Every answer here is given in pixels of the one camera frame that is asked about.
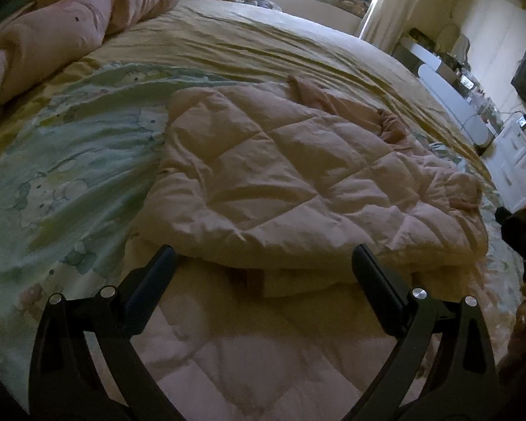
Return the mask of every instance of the curtain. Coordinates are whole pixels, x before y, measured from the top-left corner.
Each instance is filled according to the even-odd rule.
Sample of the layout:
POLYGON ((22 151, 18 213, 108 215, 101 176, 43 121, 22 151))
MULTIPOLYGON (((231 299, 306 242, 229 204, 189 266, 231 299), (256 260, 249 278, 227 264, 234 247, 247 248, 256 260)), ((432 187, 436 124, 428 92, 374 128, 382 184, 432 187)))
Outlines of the curtain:
POLYGON ((391 54, 419 0, 373 0, 359 37, 391 54))

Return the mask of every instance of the metal pin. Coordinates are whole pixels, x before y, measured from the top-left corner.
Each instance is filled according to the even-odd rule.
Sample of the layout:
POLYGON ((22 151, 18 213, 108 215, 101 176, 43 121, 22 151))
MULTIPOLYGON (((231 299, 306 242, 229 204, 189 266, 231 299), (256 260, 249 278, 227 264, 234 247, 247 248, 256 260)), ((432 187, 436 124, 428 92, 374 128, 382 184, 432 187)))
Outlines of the metal pin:
POLYGON ((106 299, 112 298, 115 296, 115 293, 116 289, 114 286, 104 286, 100 291, 101 297, 106 299))
POLYGON ((51 297, 49 298, 49 303, 52 305, 56 305, 60 301, 62 301, 62 294, 60 293, 52 294, 51 297))
POLYGON ((412 293, 417 299, 425 299, 427 297, 427 292, 423 288, 415 288, 412 293))
POLYGON ((470 307, 475 307, 477 305, 477 299, 473 298, 472 296, 466 296, 465 301, 470 307))

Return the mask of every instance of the yellow bed sheet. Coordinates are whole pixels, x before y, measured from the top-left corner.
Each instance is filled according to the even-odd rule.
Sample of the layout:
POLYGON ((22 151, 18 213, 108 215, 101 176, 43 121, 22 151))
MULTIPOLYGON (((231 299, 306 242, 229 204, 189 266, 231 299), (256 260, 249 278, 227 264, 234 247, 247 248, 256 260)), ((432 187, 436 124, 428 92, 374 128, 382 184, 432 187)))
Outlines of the yellow bed sheet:
POLYGON ((402 115, 415 131, 451 147, 490 181, 451 117, 390 56, 354 36, 305 19, 213 0, 183 0, 173 11, 107 40, 14 102, 0 127, 0 152, 52 94, 114 61, 197 68, 236 81, 284 81, 289 74, 304 75, 402 115))

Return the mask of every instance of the cartoon print sheet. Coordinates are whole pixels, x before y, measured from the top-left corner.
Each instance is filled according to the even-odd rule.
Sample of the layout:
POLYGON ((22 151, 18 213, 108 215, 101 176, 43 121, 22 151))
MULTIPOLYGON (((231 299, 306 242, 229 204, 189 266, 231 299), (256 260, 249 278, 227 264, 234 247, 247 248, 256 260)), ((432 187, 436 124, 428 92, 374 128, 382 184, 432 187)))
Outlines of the cartoon print sheet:
POLYGON ((112 64, 53 97, 0 157, 0 379, 26 405, 29 361, 54 292, 93 295, 120 272, 154 182, 172 92, 231 82, 112 64))

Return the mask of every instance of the folded quilt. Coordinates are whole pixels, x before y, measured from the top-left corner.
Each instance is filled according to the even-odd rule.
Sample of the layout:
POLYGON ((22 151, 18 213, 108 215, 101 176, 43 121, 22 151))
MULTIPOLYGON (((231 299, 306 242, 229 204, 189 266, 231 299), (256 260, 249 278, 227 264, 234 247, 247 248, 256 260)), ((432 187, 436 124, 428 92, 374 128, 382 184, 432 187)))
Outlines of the folded quilt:
POLYGON ((403 274, 486 254, 478 180, 388 111, 293 77, 178 91, 169 109, 135 237, 226 267, 339 281, 352 280, 360 243, 403 274))
POLYGON ((0 33, 0 106, 180 0, 37 0, 0 33))

